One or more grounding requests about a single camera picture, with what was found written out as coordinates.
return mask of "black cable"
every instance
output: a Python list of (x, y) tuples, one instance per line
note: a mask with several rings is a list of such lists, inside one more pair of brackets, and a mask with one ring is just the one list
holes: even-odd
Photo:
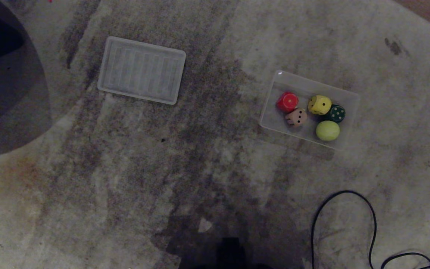
[[(334, 193), (334, 194), (331, 194), (322, 204), (321, 204), (321, 206), (318, 208), (318, 210), (316, 211), (316, 215), (314, 216), (314, 219), (313, 219), (313, 223), (312, 223), (312, 226), (311, 226), (311, 261), (312, 261), (312, 269), (315, 269), (315, 261), (314, 261), (314, 228), (316, 227), (316, 222), (318, 221), (318, 217), (319, 217), (319, 215), (320, 215), (320, 213), (321, 213), (321, 210), (323, 210), (323, 208), (324, 208), (324, 206), (326, 206), (326, 204), (327, 203), (329, 203), (329, 201), (331, 201), (333, 198), (335, 198), (336, 196), (339, 196), (339, 195), (341, 195), (341, 194), (354, 194), (354, 195), (356, 195), (356, 196), (358, 196), (358, 197), (360, 197), (361, 199), (363, 199), (363, 201), (365, 201), (366, 202), (366, 204), (369, 206), (369, 209), (371, 210), (371, 213), (372, 213), (372, 215), (373, 215), (373, 220), (374, 220), (374, 232), (373, 232), (373, 239), (372, 239), (372, 241), (371, 241), (371, 245), (370, 245), (370, 247), (369, 247), (369, 254), (368, 254), (368, 261), (369, 261), (369, 266), (371, 267), (371, 269), (374, 269), (374, 266), (373, 266), (373, 262), (372, 262), (372, 259), (371, 259), (371, 256), (372, 256), (372, 253), (373, 253), (373, 248), (374, 248), (374, 242), (375, 242), (375, 240), (376, 240), (376, 234), (377, 234), (377, 220), (376, 220), (376, 213), (374, 212), (374, 208), (373, 208), (373, 206), (371, 205), (371, 203), (362, 195), (362, 194), (359, 194), (358, 192), (356, 192), (356, 191), (338, 191), (338, 192), (336, 192), (336, 193)], [(407, 252), (407, 253), (402, 253), (402, 254), (397, 254), (397, 255), (394, 255), (394, 256), (391, 256), (391, 257), (389, 257), (389, 258), (387, 258), (384, 262), (383, 262), (383, 264), (381, 265), (381, 269), (384, 269), (384, 267), (389, 263), (389, 262), (391, 262), (392, 260), (394, 260), (394, 259), (397, 259), (397, 258), (399, 258), (399, 257), (404, 257), (404, 256), (421, 256), (421, 257), (423, 257), (423, 258), (425, 258), (428, 262), (429, 262), (429, 264), (430, 264), (430, 258), (429, 257), (427, 257), (426, 255), (424, 255), (424, 254), (421, 254), (421, 253), (417, 253), (417, 252)], [(430, 265), (429, 266), (426, 266), (426, 267), (422, 267), (422, 268), (420, 268), (420, 269), (430, 269)]]

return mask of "pink dice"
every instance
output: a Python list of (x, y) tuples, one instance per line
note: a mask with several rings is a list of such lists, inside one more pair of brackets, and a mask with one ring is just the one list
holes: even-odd
[(299, 127), (303, 125), (307, 118), (308, 115), (302, 108), (297, 108), (293, 112), (285, 116), (288, 125), (293, 127)]

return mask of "ball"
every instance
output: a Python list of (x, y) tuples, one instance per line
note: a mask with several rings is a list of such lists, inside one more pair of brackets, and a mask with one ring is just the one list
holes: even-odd
[(338, 138), (339, 133), (339, 125), (334, 121), (321, 121), (316, 126), (316, 136), (323, 141), (335, 140)]

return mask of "green dice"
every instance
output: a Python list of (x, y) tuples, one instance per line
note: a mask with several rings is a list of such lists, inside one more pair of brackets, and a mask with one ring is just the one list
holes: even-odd
[(345, 116), (345, 109), (340, 105), (333, 104), (328, 113), (323, 116), (323, 119), (326, 121), (334, 121), (335, 123), (339, 124), (345, 119)]

